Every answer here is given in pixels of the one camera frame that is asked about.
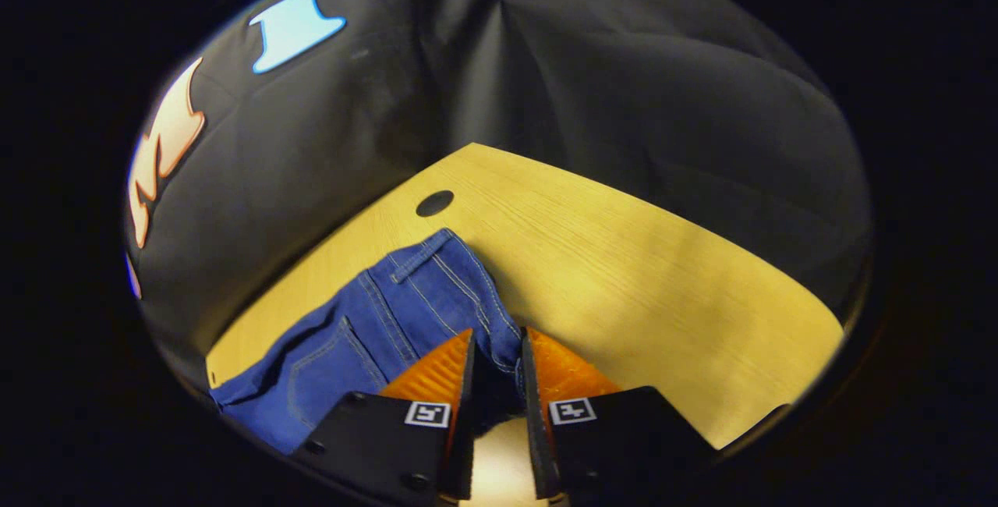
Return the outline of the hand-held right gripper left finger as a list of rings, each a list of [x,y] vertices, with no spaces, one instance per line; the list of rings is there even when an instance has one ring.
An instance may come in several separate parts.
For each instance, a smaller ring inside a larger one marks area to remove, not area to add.
[[[352,391],[292,463],[356,502],[460,502],[471,494],[471,329],[446,340],[377,394]]]

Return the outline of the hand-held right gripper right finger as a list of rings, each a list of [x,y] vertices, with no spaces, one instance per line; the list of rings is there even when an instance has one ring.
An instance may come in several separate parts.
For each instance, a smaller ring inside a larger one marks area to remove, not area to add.
[[[719,450],[658,389],[620,388],[532,327],[521,375],[540,499],[677,502],[719,463]]]

